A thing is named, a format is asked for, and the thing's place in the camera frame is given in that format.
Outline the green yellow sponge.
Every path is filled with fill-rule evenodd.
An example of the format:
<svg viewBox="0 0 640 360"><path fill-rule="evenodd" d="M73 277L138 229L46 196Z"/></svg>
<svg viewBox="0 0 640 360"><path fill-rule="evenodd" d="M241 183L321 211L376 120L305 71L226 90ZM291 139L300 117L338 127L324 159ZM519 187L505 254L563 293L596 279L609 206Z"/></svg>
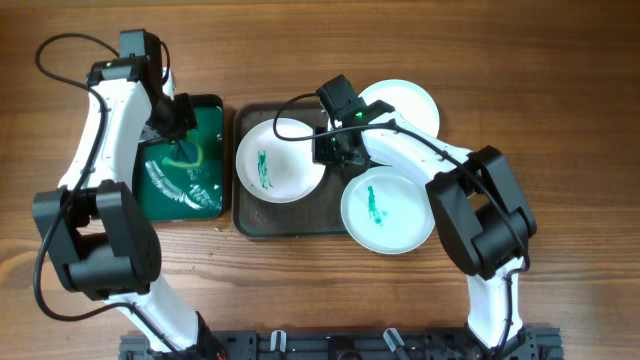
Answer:
<svg viewBox="0 0 640 360"><path fill-rule="evenodd" d="M203 160L203 150L197 142L179 140L169 145L162 158L162 164L168 167L188 169L199 167Z"/></svg>

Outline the white plate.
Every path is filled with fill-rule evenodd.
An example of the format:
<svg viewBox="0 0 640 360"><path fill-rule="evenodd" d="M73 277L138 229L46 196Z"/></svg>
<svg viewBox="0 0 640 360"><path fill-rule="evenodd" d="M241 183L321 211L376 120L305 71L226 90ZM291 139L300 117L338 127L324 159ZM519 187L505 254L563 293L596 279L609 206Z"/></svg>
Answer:
<svg viewBox="0 0 640 360"><path fill-rule="evenodd" d="M316 91L329 116L328 130L364 126L376 117L393 111L420 131L435 137L440 127L438 108L422 87L399 79L379 81L357 94L344 75L329 80ZM370 156L370 165L381 164L379 157Z"/></svg>
<svg viewBox="0 0 640 360"><path fill-rule="evenodd" d="M290 203L309 195L322 181L325 166L313 162L311 141L277 138L273 120L263 121L242 138L236 174L246 190L270 203Z"/></svg>

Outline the pale blue plate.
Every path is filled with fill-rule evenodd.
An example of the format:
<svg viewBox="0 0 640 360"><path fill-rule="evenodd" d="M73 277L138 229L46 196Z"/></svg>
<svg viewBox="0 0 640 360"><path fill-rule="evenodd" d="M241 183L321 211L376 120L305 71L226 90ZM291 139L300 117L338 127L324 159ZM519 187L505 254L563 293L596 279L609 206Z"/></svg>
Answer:
<svg viewBox="0 0 640 360"><path fill-rule="evenodd" d="M389 166L353 178L344 189L340 211L349 235L379 254L413 251L435 228L425 190Z"/></svg>

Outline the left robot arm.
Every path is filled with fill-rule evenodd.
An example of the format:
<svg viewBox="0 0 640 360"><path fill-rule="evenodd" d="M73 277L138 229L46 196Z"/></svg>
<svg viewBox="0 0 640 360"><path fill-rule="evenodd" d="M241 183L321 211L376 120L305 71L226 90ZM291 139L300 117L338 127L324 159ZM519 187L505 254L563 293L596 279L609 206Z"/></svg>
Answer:
<svg viewBox="0 0 640 360"><path fill-rule="evenodd" d="M132 192L138 148L178 142L198 126L190 97L175 91L166 44L123 31L113 58L74 85L90 99L81 141L57 188L32 203L42 237L36 304L62 322L119 309L144 333L150 359L226 358L162 276L159 238Z"/></svg>

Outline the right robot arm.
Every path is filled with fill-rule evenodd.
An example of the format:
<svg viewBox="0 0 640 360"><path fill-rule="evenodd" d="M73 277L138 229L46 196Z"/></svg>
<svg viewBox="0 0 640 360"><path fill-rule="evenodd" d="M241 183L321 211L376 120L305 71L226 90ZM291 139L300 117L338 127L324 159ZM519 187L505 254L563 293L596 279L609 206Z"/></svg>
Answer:
<svg viewBox="0 0 640 360"><path fill-rule="evenodd" d="M423 131L426 116L410 99L367 100L344 75L315 92L330 127L313 135L314 159L348 164L357 157L388 165L425 188L450 260L467 276L467 327L494 359L515 349L523 327L518 278L530 268L536 220L505 156L495 147L457 147Z"/></svg>

